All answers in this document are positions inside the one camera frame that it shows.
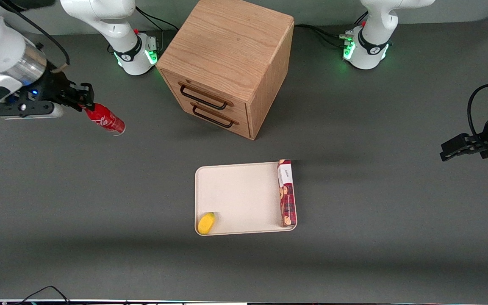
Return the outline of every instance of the table surface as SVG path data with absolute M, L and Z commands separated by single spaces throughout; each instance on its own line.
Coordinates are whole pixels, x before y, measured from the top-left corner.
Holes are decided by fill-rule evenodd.
M 72 110 L 0 119 L 0 299 L 55 285 L 71 299 L 488 304 L 488 160 L 439 156 L 488 83 L 488 20 L 401 25 L 372 71 L 296 29 L 256 141 L 184 113 L 157 71 L 126 75 L 101 36 L 58 40 L 69 79 L 127 130 Z M 488 91 L 475 104 L 481 127 Z M 279 158 L 294 160 L 295 230 L 195 233 L 197 168 Z

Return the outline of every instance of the drawer handle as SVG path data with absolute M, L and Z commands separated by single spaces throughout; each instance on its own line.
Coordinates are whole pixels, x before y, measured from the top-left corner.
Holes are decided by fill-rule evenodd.
M 214 123 L 214 124 L 216 124 L 216 125 L 219 125 L 219 126 L 221 126 L 221 127 L 223 127 L 223 128 L 231 128 L 231 126 L 232 126 L 232 125 L 233 125 L 233 123 L 234 123 L 233 121 L 231 121 L 231 123 L 229 123 L 229 124 L 225 125 L 225 124 L 223 124 L 223 123 L 218 122 L 217 120 L 211 119 L 211 118 L 209 118 L 208 116 L 205 116 L 205 115 L 203 115 L 203 114 L 198 113 L 197 111 L 195 111 L 196 109 L 197 109 L 197 106 L 193 106 L 193 110 L 192 110 L 192 111 L 193 111 L 193 113 L 194 113 L 196 116 L 199 116 L 199 118 L 203 118 L 203 119 L 205 119 L 205 120 L 207 120 L 207 121 L 209 121 L 209 122 L 212 122 L 212 123 Z
M 201 104 L 205 104 L 206 106 L 212 107 L 212 108 L 214 108 L 216 110 L 223 110 L 223 109 L 225 109 L 225 107 L 227 107 L 227 102 L 224 102 L 222 106 L 215 106 L 215 104 L 209 103 L 209 102 L 207 102 L 205 100 L 202 100 L 200 98 L 194 97 L 191 94 L 185 93 L 184 92 L 184 89 L 186 89 L 186 85 L 182 85 L 182 87 L 180 87 L 180 93 L 182 93 L 182 95 L 184 95 L 186 98 L 190 98 L 190 99 L 192 99 L 192 100 L 194 100 L 196 102 L 200 102 Z

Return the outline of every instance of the wooden drawer cabinet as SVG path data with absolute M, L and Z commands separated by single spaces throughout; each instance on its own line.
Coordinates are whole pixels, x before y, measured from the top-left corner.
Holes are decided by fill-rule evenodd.
M 255 139 L 289 65 L 293 17 L 200 0 L 157 62 L 185 112 Z

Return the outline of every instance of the yellow sponge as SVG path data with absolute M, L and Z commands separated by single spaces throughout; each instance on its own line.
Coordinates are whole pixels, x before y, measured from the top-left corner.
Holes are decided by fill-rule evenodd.
M 209 234 L 215 221 L 216 221 L 216 216 L 212 212 L 206 213 L 204 216 L 202 216 L 197 226 L 197 231 L 199 232 L 199 234 L 201 235 Z

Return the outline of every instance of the gray wall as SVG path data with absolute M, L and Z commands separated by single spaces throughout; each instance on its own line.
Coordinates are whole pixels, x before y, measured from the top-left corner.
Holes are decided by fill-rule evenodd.
M 248 0 L 295 17 L 296 23 L 310 25 L 345 25 L 352 23 L 365 8 L 359 0 Z M 136 0 L 145 12 L 182 25 L 197 0 Z M 35 23 L 53 35 L 95 33 L 85 23 L 68 16 L 59 0 L 55 6 L 26 13 Z M 399 11 L 401 23 L 440 23 L 476 21 L 488 17 L 488 0 L 436 0 L 427 8 Z M 20 31 L 35 31 L 16 16 L 8 17 L 9 23 Z M 129 19 L 138 29 L 152 29 L 137 12 Z

